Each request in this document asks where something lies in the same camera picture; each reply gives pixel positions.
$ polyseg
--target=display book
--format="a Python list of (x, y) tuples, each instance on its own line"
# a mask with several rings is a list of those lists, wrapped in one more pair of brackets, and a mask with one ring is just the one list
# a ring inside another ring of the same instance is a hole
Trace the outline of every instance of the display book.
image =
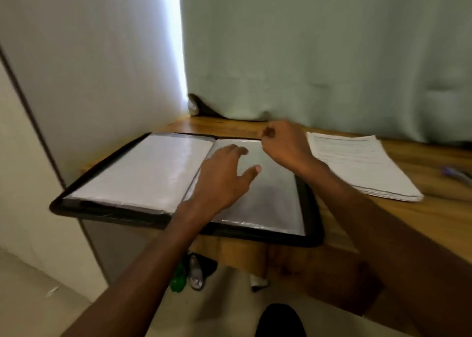
[(163, 229), (191, 197), (201, 163), (229, 144), (246, 147), (238, 174), (260, 165), (249, 191), (201, 231), (265, 243), (317, 246), (324, 231), (310, 187), (263, 152), (258, 139), (146, 133), (105, 158), (51, 204), (58, 215)]

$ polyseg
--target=black folder edge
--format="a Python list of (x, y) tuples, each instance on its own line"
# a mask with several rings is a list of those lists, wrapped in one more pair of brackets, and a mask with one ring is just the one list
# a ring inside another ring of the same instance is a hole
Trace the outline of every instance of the black folder edge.
[[(125, 144), (116, 152), (109, 155), (104, 160), (98, 162), (79, 179), (72, 183), (59, 197), (51, 202), (49, 209), (52, 213), (62, 216), (75, 217), (85, 220), (97, 220), (107, 223), (130, 225), (135, 227), (150, 227), (164, 229), (171, 219), (169, 214), (144, 213), (126, 208), (104, 206), (92, 201), (78, 199), (65, 199), (70, 193), (95, 178), (115, 161), (120, 159), (128, 151), (133, 149), (139, 142), (144, 140), (151, 133), (145, 133), (141, 137)], [(211, 137), (215, 139), (248, 139), (242, 137), (219, 137), (209, 134), (196, 133), (163, 133), (163, 135), (194, 135)], [(227, 224), (210, 222), (200, 232), (204, 235), (215, 235), (222, 237), (254, 240), (269, 244), (280, 244), (300, 247), (314, 247), (323, 243), (324, 229), (321, 221), (320, 210), (311, 188), (300, 177), (295, 176), (295, 182), (300, 199), (300, 207), (305, 228), (305, 236), (273, 232), (250, 227), (238, 227)]]

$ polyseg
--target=person's left hand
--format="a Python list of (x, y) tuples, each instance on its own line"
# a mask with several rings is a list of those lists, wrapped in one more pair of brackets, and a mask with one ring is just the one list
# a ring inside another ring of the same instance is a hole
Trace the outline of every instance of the person's left hand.
[(233, 205), (248, 190), (261, 172), (261, 166), (247, 169), (237, 175), (239, 158), (248, 153), (236, 144), (218, 149), (200, 168), (200, 177), (190, 201), (201, 212), (202, 223), (208, 223), (221, 210)]

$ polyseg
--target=person's right arm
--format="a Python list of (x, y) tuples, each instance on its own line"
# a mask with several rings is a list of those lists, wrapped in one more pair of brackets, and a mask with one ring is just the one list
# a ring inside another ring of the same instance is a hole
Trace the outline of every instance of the person's right arm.
[(270, 122), (262, 144), (324, 201), (424, 336), (472, 336), (471, 264), (338, 178), (312, 156), (301, 126)]

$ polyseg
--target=human arm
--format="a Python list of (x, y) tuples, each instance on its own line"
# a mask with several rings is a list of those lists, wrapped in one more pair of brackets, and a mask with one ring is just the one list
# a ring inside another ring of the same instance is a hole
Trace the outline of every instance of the human arm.
[(471, 336), (472, 265), (338, 178), (312, 156), (300, 126), (288, 121), (268, 126), (264, 151), (324, 201), (419, 330), (425, 336)]
[(247, 149), (234, 144), (202, 163), (192, 197), (179, 204), (162, 235), (153, 240), (84, 313), (62, 334), (72, 336), (144, 336), (168, 282), (188, 247), (205, 225), (248, 190), (261, 171), (254, 166), (238, 176)]

